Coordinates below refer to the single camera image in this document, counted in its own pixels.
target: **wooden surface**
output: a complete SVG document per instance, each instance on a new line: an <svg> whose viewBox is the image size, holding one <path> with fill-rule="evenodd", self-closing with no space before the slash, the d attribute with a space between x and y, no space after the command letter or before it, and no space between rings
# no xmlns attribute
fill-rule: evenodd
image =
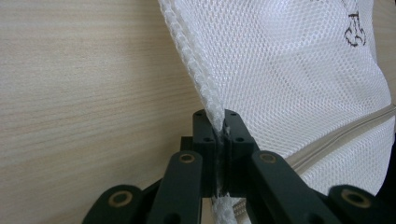
<svg viewBox="0 0 396 224"><path fill-rule="evenodd" d="M395 19L375 3L393 99ZM104 190L148 186L201 107L156 0L1 1L0 223L79 223Z"/></svg>

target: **black printed logo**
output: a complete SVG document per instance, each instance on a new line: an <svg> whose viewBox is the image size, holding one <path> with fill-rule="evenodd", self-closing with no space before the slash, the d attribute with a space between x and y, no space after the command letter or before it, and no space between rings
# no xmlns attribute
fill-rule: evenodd
<svg viewBox="0 0 396 224"><path fill-rule="evenodd" d="M356 14L350 14L348 17L349 27L345 32L347 43L352 47L364 46L366 44L366 33L364 33L363 28L361 28L359 12Z"/></svg>

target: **wood grain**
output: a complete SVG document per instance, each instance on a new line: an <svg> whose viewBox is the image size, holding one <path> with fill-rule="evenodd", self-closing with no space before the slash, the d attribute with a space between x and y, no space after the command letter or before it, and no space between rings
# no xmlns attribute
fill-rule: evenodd
<svg viewBox="0 0 396 224"><path fill-rule="evenodd" d="M388 81L396 104L396 6L394 1L376 0L373 13L378 66Z"/></svg>
<svg viewBox="0 0 396 224"><path fill-rule="evenodd" d="M393 99L395 9L375 3ZM156 0L1 1L0 223L80 223L104 190L148 186L201 107Z"/></svg>

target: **brass insert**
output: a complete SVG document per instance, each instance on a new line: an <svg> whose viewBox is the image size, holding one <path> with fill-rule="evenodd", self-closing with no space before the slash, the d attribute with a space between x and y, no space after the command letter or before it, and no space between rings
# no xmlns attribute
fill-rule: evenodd
<svg viewBox="0 0 396 224"><path fill-rule="evenodd" d="M268 153L262 153L260 158L267 163L276 163L276 157Z"/></svg>
<svg viewBox="0 0 396 224"><path fill-rule="evenodd" d="M346 202L360 208L368 208L371 206L371 202L366 196L350 189L343 189L341 191L341 197Z"/></svg>
<svg viewBox="0 0 396 224"><path fill-rule="evenodd" d="M195 161L195 157L191 154L182 154L178 159L183 163L192 163Z"/></svg>
<svg viewBox="0 0 396 224"><path fill-rule="evenodd" d="M131 202L133 194L128 190L120 190L108 198L108 205L111 207L123 207Z"/></svg>

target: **white mesh bag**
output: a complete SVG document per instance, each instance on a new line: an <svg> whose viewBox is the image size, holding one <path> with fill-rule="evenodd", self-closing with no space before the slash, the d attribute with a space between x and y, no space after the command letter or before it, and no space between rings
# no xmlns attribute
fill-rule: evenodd
<svg viewBox="0 0 396 224"><path fill-rule="evenodd" d="M394 108L376 64L372 0L160 5L217 131L224 108L231 109L261 150L284 157L311 188L327 194L350 184L377 194ZM233 205L227 198L215 203L218 223L248 223L243 201Z"/></svg>

